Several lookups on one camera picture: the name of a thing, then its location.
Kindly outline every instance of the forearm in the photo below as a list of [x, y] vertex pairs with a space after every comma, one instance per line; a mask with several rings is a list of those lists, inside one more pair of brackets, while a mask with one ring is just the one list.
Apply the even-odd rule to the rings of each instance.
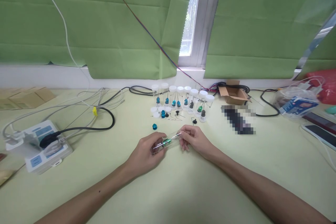
[[107, 177], [44, 216], [36, 224], [83, 224], [120, 188], [133, 179], [122, 164]]
[[238, 164], [217, 148], [207, 159], [219, 166], [274, 223], [331, 223], [293, 193]]

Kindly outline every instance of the green window blind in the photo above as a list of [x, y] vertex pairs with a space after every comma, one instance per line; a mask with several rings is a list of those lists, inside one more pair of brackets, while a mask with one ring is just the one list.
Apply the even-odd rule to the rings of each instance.
[[292, 78], [336, 0], [219, 0], [205, 78]]
[[305, 63], [298, 79], [303, 79], [306, 73], [336, 68], [336, 29], [327, 34]]
[[[93, 78], [159, 79], [175, 67], [122, 0], [55, 0], [79, 65]], [[189, 0], [126, 0], [177, 63]], [[51, 0], [0, 0], [0, 62], [74, 66]]]

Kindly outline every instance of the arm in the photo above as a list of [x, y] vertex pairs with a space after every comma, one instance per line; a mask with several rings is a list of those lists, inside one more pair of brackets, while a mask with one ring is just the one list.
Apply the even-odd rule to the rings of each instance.
[[184, 125], [180, 144], [188, 144], [204, 158], [221, 168], [274, 223], [332, 224], [312, 206], [287, 191], [277, 183], [238, 164], [217, 149], [199, 127]]
[[56, 208], [36, 224], [83, 224], [118, 190], [136, 177], [150, 171], [164, 158], [166, 149], [156, 155], [151, 154], [151, 147], [164, 133], [155, 132], [141, 138], [128, 160], [110, 175], [78, 194], [68, 202]]

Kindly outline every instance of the light green table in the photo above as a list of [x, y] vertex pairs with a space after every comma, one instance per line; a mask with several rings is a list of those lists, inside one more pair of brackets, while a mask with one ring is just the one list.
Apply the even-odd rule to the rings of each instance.
[[[57, 91], [57, 98], [38, 109], [73, 97], [78, 91]], [[250, 104], [257, 113], [274, 113], [250, 93]], [[265, 94], [272, 99], [273, 94]], [[25, 167], [0, 187], [1, 224], [33, 223], [62, 203], [98, 182], [129, 157], [138, 140], [153, 132], [172, 133], [191, 124], [186, 112], [183, 121], [150, 117], [152, 97], [125, 92], [125, 102], [113, 110], [115, 126], [104, 132], [89, 132], [69, 140], [74, 152], [42, 175], [30, 174]], [[216, 96], [208, 121], [197, 125], [210, 141], [227, 155], [279, 183], [315, 207], [327, 218], [336, 220], [336, 173], [327, 164], [324, 148], [299, 124], [282, 116], [256, 118], [256, 135], [237, 135], [221, 113], [223, 98]], [[62, 129], [74, 121], [86, 107], [64, 109], [50, 119]], [[0, 126], [31, 110], [0, 112]], [[41, 112], [17, 123], [25, 129], [41, 121], [49, 112]], [[85, 126], [92, 119], [90, 109], [71, 126]], [[98, 116], [94, 126], [106, 127], [111, 118]], [[0, 150], [4, 148], [1, 141]], [[336, 153], [330, 154], [336, 160]], [[18, 169], [23, 160], [10, 155], [0, 169]], [[182, 153], [171, 148], [153, 171], [136, 179], [116, 193], [89, 223], [271, 223], [259, 208], [217, 167], [196, 152]]]

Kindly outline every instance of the person's left hand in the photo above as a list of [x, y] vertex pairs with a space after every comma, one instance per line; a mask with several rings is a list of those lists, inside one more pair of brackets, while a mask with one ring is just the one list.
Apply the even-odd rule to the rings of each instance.
[[165, 133], [154, 132], [149, 136], [140, 139], [138, 145], [125, 162], [125, 167], [131, 173], [133, 178], [149, 172], [164, 158], [166, 148], [155, 155], [152, 155], [151, 152], [153, 144], [163, 137], [166, 137]]

